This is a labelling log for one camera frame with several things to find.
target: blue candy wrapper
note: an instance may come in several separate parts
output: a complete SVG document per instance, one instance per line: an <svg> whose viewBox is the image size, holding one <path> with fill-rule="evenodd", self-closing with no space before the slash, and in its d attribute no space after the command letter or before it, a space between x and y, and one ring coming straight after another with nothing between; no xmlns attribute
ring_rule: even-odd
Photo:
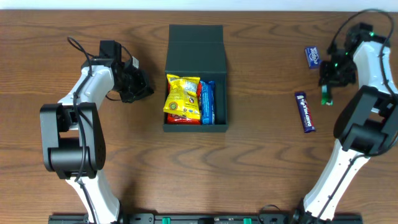
<svg viewBox="0 0 398 224"><path fill-rule="evenodd" d="M321 57L319 56L319 51L317 47L306 47L305 48L305 56L307 57L308 67L318 68L321 64Z"/></svg>
<svg viewBox="0 0 398 224"><path fill-rule="evenodd" d="M214 124L214 81L201 83L201 123Z"/></svg>
<svg viewBox="0 0 398 224"><path fill-rule="evenodd" d="M304 92L297 92L294 94L296 97L298 111L300 112L301 122L303 124L304 133L310 133L315 131L315 127L312 122L310 108L307 103L307 96Z"/></svg>

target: yellow candy package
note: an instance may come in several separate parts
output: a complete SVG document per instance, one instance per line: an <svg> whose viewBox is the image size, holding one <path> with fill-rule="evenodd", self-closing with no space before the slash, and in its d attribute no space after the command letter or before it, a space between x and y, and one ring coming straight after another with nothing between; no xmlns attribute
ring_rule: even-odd
<svg viewBox="0 0 398 224"><path fill-rule="evenodd" d="M170 93L167 96L163 112L200 119L197 89L199 77L178 77L167 74Z"/></svg>

